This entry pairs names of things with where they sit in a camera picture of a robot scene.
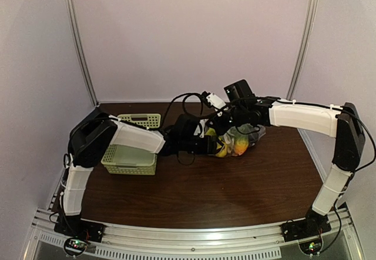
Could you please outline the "clear zip top bag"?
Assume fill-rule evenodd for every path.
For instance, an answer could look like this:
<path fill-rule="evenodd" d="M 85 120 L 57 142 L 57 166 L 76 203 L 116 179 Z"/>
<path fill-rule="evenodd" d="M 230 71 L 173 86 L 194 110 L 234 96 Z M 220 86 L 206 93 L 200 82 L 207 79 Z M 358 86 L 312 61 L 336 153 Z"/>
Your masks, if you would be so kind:
<path fill-rule="evenodd" d="M 241 156 L 266 134 L 266 128 L 261 125 L 231 127 L 224 135 L 218 135 L 213 128 L 206 128 L 205 135 L 212 136 L 217 142 L 217 149 L 213 154 L 218 158 Z"/>

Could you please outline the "green plastic basket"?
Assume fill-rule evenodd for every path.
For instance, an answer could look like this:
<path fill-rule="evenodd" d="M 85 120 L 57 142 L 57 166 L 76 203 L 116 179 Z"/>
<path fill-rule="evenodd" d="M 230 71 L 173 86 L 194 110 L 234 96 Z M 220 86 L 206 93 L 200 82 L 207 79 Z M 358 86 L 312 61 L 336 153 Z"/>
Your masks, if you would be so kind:
<path fill-rule="evenodd" d="M 160 114 L 120 114 L 118 117 L 150 128 L 158 128 L 161 120 Z M 109 145 L 101 163 L 110 174 L 155 175 L 157 155 L 128 146 Z"/>

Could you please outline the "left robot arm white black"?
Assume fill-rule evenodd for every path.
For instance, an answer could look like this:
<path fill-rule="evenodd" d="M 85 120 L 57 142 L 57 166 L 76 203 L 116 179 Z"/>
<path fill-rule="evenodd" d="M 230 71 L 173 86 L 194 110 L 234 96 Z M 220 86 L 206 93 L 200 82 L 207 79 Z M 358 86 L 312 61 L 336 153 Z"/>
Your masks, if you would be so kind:
<path fill-rule="evenodd" d="M 216 139 L 196 133 L 203 125 L 187 115 L 178 118 L 167 128 L 151 128 L 124 121 L 101 112 L 91 113 L 69 134 L 65 156 L 66 183 L 60 198 L 61 216 L 79 219 L 86 184 L 111 144 L 130 147 L 160 156 L 187 152 L 193 155 L 212 155 L 217 151 Z"/>

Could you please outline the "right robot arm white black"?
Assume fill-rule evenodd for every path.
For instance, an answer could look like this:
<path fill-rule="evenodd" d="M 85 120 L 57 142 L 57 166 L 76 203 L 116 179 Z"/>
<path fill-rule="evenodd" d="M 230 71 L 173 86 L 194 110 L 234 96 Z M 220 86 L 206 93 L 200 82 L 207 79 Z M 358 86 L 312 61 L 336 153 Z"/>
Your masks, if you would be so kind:
<path fill-rule="evenodd" d="M 308 224 L 321 226 L 359 167 L 365 145 L 365 127 L 352 103 L 320 105 L 289 101 L 275 96 L 256 96 L 242 79 L 224 89 L 228 101 L 214 93 L 204 95 L 214 115 L 208 125 L 223 135 L 231 127 L 284 126 L 304 129 L 335 139 L 331 169 L 308 210 Z"/>

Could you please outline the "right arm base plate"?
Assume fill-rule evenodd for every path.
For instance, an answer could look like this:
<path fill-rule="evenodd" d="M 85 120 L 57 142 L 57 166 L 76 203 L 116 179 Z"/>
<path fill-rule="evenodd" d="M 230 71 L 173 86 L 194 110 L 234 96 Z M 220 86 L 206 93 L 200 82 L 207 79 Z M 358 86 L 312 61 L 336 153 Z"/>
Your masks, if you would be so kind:
<path fill-rule="evenodd" d="M 291 219 L 281 224 L 280 228 L 285 242 L 319 236 L 331 231 L 328 218 L 321 220 L 304 218 L 296 221 Z"/>

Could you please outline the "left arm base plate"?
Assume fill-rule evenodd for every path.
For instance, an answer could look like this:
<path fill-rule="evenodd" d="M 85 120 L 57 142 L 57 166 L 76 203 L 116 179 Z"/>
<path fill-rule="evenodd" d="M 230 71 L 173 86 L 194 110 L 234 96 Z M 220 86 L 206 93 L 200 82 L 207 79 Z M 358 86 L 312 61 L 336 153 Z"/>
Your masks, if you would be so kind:
<path fill-rule="evenodd" d="M 104 224 L 68 216 L 66 219 L 61 217 L 53 230 L 65 236 L 77 237 L 83 241 L 101 243 L 104 228 Z"/>

